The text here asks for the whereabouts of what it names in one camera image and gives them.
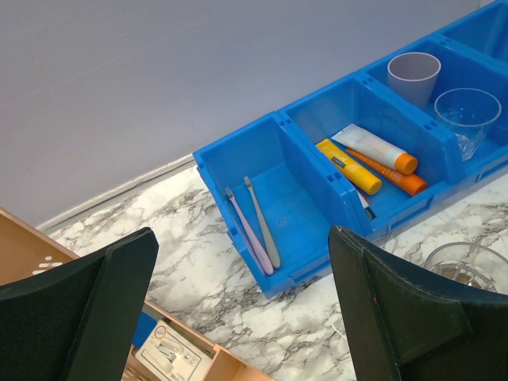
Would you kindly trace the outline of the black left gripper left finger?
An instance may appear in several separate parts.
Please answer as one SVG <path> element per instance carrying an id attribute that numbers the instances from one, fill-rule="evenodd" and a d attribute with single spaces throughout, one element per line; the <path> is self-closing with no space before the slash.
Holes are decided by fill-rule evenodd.
<path id="1" fill-rule="evenodd" d="M 1 288 L 3 380 L 119 380 L 159 251 L 145 227 Z"/>

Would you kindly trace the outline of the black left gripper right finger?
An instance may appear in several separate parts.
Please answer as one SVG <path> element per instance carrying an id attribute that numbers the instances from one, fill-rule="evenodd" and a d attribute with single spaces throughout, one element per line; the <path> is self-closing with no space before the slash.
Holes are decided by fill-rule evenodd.
<path id="1" fill-rule="evenodd" d="M 505 380 L 507 297 L 446 279 L 343 226 L 329 254 L 358 380 Z"/>

